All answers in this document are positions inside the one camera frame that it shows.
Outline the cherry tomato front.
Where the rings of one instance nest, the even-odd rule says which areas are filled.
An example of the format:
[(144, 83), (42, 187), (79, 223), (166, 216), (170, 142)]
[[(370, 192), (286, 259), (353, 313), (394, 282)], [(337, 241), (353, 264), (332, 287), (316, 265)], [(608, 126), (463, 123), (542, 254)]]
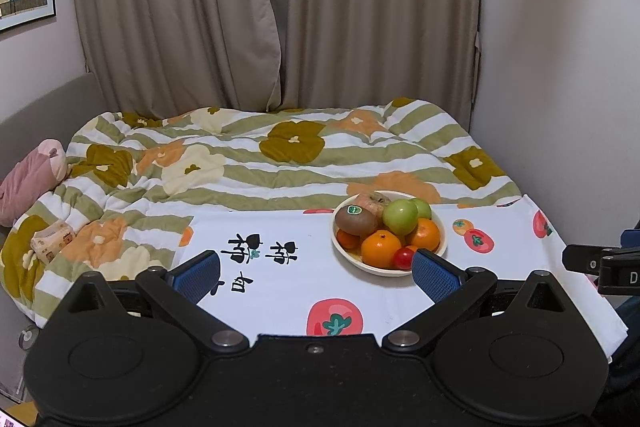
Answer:
[(412, 259), (416, 251), (410, 247), (402, 247), (394, 254), (394, 267), (402, 271), (410, 271)]

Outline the large orange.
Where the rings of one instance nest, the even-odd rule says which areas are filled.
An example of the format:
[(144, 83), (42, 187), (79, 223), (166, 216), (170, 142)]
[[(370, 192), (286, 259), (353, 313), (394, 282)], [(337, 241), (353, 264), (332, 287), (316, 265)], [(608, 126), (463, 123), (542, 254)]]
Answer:
[(414, 230), (406, 236), (406, 243), (436, 253), (441, 239), (439, 228), (432, 219), (419, 218)]
[(387, 230), (378, 230), (363, 239), (360, 256), (363, 263), (380, 269), (393, 269), (396, 251), (402, 247), (400, 239)]

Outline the green apple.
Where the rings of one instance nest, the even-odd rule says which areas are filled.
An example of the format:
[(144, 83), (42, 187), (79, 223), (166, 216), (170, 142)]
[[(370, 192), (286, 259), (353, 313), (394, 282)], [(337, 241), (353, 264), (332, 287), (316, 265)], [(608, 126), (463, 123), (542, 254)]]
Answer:
[(432, 219), (431, 205), (422, 198), (411, 199), (413, 205), (416, 206), (416, 215), (419, 219)]
[(392, 233), (406, 236), (418, 225), (419, 211), (411, 199), (396, 199), (383, 211), (383, 223)]

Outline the red wrinkled apple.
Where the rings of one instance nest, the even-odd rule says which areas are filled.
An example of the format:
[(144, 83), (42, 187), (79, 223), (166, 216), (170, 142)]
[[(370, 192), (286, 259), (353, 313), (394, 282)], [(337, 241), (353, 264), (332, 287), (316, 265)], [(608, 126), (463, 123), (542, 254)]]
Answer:
[(352, 205), (368, 210), (378, 222), (381, 222), (385, 208), (390, 205), (390, 199), (386, 195), (375, 191), (366, 192), (358, 194), (352, 201)]

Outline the brown kiwi with sticker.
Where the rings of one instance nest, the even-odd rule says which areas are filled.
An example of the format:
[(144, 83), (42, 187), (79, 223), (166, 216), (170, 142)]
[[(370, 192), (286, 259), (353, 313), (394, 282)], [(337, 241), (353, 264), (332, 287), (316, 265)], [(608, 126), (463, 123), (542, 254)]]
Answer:
[(350, 235), (366, 237), (378, 229), (375, 215), (359, 205), (349, 204), (337, 210), (334, 219), (340, 230)]

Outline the cream duck pattern plate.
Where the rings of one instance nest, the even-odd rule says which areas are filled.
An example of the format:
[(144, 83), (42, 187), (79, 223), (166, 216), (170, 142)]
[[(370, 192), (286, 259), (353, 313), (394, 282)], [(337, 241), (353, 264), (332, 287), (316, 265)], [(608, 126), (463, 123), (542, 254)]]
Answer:
[[(413, 199), (413, 198), (415, 198), (415, 197), (413, 197), (413, 196), (411, 196), (409, 194), (393, 192), (393, 191), (378, 191), (378, 193), (386, 195), (390, 199), (390, 202), (393, 202), (393, 200), (396, 200), (396, 199)], [(358, 269), (360, 269), (360, 270), (362, 270), (364, 272), (367, 272), (369, 274), (378, 275), (379, 277), (406, 277), (407, 275), (409, 275), (411, 273), (411, 270), (410, 271), (402, 271), (402, 270), (396, 269), (395, 267), (393, 267), (393, 269), (380, 269), (380, 268), (371, 267), (371, 265), (366, 265), (365, 263), (362, 262), (361, 256), (360, 256), (360, 247), (356, 251), (345, 251), (345, 249), (343, 249), (341, 247), (341, 245), (339, 243), (337, 243), (335, 234), (336, 234), (338, 228), (337, 228), (337, 226), (335, 225), (335, 222), (334, 222), (335, 215), (337, 214), (337, 210), (339, 210), (341, 207), (344, 207), (346, 205), (351, 204), (352, 201), (355, 199), (355, 197), (357, 195), (358, 194), (347, 197), (347, 199), (345, 199), (344, 202), (341, 202), (341, 204), (338, 204), (338, 206), (333, 211), (333, 216), (332, 216), (332, 243), (333, 243), (334, 249), (336, 250), (337, 254), (340, 254), (340, 256), (342, 256), (351, 265), (353, 265), (354, 267), (356, 267), (356, 268), (358, 268)], [(442, 238), (440, 240), (440, 246), (438, 248), (438, 251), (436, 251), (436, 253), (433, 253), (433, 254), (442, 257), (444, 254), (446, 254), (447, 247), (448, 247), (447, 232), (445, 231), (444, 222), (442, 222), (442, 219), (440, 219), (439, 214), (436, 212), (436, 210), (434, 209), (433, 206), (431, 206), (431, 208), (432, 208), (432, 220), (438, 226), (439, 231), (440, 231), (440, 237)], [(378, 229), (376, 231), (378, 231), (378, 230), (390, 231), (384, 225), (383, 219), (382, 219), (381, 222), (378, 222)], [(405, 247), (406, 245), (408, 245), (406, 243), (406, 236), (407, 235), (406, 236), (398, 236), (398, 235), (396, 235), (396, 236), (398, 237), (398, 239), (400, 239), (402, 247)]]

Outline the white persimmon print tablecloth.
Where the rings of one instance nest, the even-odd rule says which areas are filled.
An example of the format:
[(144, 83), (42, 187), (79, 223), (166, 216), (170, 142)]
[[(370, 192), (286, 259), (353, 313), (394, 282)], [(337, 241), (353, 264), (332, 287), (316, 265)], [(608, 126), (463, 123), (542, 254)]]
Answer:
[[(445, 257), (458, 268), (478, 265), (503, 280), (548, 270), (607, 355), (626, 338), (625, 323), (588, 277), (564, 270), (565, 244), (528, 197), (507, 206), (439, 205), (435, 212)], [(410, 275), (378, 277), (337, 254), (332, 221), (318, 211), (204, 210), (171, 264), (216, 251), (223, 284), (198, 304), (249, 340), (262, 334), (382, 338), (432, 305)]]

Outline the floral striped quilt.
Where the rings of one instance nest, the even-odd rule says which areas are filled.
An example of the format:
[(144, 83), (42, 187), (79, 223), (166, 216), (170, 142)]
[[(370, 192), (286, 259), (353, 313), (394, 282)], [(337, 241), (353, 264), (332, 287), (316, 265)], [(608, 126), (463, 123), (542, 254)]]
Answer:
[[(169, 267), (201, 210), (332, 208), (375, 190), (460, 207), (520, 196), (454, 118), (413, 98), (278, 113), (202, 107), (164, 120), (104, 113), (66, 153), (67, 178), (16, 220), (1, 249), (2, 288), (38, 325), (81, 273), (129, 280)], [(46, 265), (30, 240), (58, 220), (75, 237)]]

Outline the patterned tissue pack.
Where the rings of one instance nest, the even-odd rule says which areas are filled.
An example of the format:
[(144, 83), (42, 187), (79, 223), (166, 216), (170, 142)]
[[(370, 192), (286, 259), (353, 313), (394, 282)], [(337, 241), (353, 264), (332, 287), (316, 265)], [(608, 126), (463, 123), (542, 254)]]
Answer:
[(30, 249), (41, 262), (48, 265), (74, 237), (73, 228), (58, 220), (32, 236)]

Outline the pink plush pillow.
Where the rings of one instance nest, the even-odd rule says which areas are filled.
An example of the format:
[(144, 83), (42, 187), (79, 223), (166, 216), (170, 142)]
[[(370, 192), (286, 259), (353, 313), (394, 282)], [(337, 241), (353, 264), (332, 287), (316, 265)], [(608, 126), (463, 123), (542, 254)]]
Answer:
[(11, 228), (38, 198), (53, 190), (67, 176), (63, 145), (43, 140), (19, 161), (1, 182), (1, 225)]

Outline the grey bed headboard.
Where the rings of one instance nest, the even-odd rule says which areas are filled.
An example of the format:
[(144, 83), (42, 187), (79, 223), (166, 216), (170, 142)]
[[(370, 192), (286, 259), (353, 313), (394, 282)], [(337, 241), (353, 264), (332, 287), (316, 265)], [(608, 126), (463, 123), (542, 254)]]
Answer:
[(107, 101), (92, 72), (40, 96), (1, 121), (1, 178), (43, 140), (56, 140), (67, 150), (75, 133), (92, 118), (119, 111)]

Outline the phone screen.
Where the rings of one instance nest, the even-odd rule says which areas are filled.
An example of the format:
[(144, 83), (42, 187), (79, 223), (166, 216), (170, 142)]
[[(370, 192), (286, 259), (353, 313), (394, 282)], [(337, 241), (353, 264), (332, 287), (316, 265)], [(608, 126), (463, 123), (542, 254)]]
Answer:
[(6, 412), (0, 411), (0, 427), (24, 427), (24, 425)]

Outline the beige curtain left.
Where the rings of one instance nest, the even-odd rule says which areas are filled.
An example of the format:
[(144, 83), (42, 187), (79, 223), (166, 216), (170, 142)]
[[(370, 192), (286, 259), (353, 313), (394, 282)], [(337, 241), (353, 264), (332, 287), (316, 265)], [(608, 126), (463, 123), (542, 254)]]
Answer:
[(114, 110), (171, 117), (281, 101), (270, 0), (75, 0), (86, 64)]

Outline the beige curtain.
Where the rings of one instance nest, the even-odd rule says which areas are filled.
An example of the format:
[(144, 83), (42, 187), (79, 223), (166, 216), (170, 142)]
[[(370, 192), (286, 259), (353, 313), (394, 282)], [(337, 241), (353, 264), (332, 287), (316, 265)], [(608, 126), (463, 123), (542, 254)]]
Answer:
[(270, 1), (282, 107), (356, 107), (405, 96), (469, 124), (480, 0)]
[(75, 0), (86, 64), (114, 110), (171, 117), (281, 101), (270, 0)]

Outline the beige curtain right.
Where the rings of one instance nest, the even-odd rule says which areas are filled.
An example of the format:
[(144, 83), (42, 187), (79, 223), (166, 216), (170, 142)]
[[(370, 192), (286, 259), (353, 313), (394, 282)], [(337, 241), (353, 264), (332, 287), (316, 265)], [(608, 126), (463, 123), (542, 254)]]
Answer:
[(270, 1), (282, 107), (356, 107), (405, 96), (469, 124), (480, 0)]

